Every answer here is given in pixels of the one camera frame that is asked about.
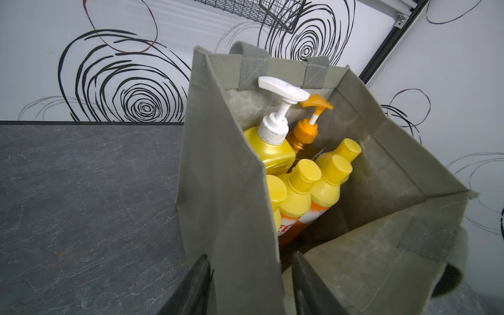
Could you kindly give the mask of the yellow cap bottle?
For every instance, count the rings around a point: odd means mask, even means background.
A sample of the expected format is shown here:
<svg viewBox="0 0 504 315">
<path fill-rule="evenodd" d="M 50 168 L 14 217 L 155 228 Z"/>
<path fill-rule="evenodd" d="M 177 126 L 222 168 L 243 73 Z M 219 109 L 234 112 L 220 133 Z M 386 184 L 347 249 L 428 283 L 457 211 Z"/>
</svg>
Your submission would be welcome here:
<svg viewBox="0 0 504 315">
<path fill-rule="evenodd" d="M 319 166 L 309 159 L 300 160 L 290 173 L 278 176 L 287 188 L 287 198 L 279 205 L 282 220 L 278 236 L 285 234 L 311 208 L 311 189 L 321 177 Z"/>
<path fill-rule="evenodd" d="M 279 236 L 281 248 L 291 243 L 305 228 L 339 201 L 341 185 L 353 172 L 353 167 L 344 157 L 336 154 L 323 165 L 321 172 L 321 179 L 311 189 L 311 208 L 289 230 Z"/>
<path fill-rule="evenodd" d="M 276 231 L 278 232 L 282 224 L 280 204 L 287 198 L 287 188 L 284 182 L 275 175 L 267 175 L 266 183 L 269 189 L 269 197 L 274 217 L 274 223 Z"/>
<path fill-rule="evenodd" d="M 353 139 L 346 138 L 334 150 L 321 153 L 315 163 L 322 168 L 332 156 L 340 155 L 345 158 L 350 164 L 362 153 L 362 147 Z"/>
</svg>

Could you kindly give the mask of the green fabric shopping bag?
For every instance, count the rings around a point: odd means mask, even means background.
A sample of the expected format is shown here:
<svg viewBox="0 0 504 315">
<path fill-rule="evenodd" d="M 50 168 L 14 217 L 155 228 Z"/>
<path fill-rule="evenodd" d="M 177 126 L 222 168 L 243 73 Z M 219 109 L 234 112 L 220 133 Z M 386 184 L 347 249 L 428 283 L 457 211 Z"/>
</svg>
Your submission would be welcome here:
<svg viewBox="0 0 504 315">
<path fill-rule="evenodd" d="M 258 77 L 321 92 L 335 112 L 320 121 L 310 158 L 349 137 L 362 153 L 341 200 L 292 245 L 278 249 L 266 170 L 245 140 L 277 107 Z M 227 55 L 194 50 L 177 210 L 188 262 L 214 270 L 210 314 L 293 314 L 291 258 L 300 251 L 351 314 L 421 314 L 463 281 L 473 194 L 388 119 L 348 68 L 274 59 L 239 41 Z"/>
</svg>

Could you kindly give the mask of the orange pump soap bottle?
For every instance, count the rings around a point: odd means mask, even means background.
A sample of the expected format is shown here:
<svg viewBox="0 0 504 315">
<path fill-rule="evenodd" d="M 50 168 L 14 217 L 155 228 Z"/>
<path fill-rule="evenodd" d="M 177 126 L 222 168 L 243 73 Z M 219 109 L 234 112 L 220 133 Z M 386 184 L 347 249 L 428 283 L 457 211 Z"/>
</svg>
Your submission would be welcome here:
<svg viewBox="0 0 504 315">
<path fill-rule="evenodd" d="M 294 152 L 298 154 L 302 149 L 314 142 L 318 136 L 317 120 L 325 110 L 333 110 L 333 106 L 323 96 L 312 94 L 306 101 L 301 102 L 303 108 L 315 107 L 310 118 L 300 120 L 286 137 Z"/>
</svg>

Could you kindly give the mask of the yellow pump soap bottle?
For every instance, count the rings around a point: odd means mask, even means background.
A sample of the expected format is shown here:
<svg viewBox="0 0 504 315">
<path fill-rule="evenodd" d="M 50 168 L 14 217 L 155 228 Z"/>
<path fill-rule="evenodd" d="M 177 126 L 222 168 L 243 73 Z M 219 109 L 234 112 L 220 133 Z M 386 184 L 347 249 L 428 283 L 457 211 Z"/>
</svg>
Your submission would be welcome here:
<svg viewBox="0 0 504 315">
<path fill-rule="evenodd" d="M 287 142 L 290 132 L 286 114 L 290 107 L 308 100 L 310 93 L 281 79 L 261 76 L 258 79 L 261 89 L 280 97 L 280 107 L 263 117 L 258 126 L 244 131 L 250 147 L 264 163 L 268 175 L 287 173 L 295 161 L 295 152 Z"/>
</svg>

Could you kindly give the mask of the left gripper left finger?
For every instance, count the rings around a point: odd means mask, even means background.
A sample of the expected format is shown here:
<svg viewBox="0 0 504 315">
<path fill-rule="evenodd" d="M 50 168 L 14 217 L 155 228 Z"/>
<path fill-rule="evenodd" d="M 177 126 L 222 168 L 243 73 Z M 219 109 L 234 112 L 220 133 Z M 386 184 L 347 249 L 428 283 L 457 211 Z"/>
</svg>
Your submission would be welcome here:
<svg viewBox="0 0 504 315">
<path fill-rule="evenodd" d="M 212 279 L 211 263 L 202 254 L 157 314 L 207 314 Z"/>
</svg>

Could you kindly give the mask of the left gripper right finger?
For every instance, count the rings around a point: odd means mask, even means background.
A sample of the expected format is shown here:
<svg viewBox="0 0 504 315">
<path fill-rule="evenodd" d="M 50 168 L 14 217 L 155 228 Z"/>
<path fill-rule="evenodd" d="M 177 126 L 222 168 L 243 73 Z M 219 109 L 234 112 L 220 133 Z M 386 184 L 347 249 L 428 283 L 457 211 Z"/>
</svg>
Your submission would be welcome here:
<svg viewBox="0 0 504 315">
<path fill-rule="evenodd" d="M 297 314 L 349 314 L 299 251 L 291 269 Z"/>
</svg>

